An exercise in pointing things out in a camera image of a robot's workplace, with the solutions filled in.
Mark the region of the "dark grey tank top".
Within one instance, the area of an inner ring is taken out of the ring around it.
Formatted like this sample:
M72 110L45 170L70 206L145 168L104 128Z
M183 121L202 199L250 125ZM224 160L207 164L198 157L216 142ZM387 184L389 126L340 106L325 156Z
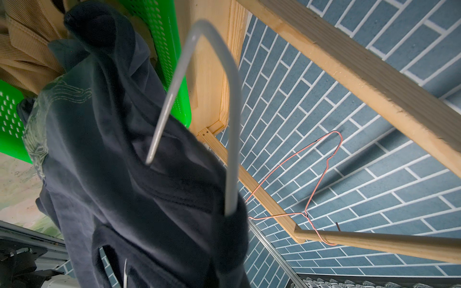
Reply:
M247 288L247 211L226 215L226 170L170 117L148 46L100 1L65 14L49 48L65 73L17 108L42 180L36 203L60 229L83 288L109 288L102 256L128 288Z

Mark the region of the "tan tank top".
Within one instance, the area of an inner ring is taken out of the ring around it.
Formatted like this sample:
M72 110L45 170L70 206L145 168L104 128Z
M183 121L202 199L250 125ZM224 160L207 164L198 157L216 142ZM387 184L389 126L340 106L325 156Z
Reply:
M65 39L64 14L78 1L1 1L1 80L39 94L64 69L48 48Z

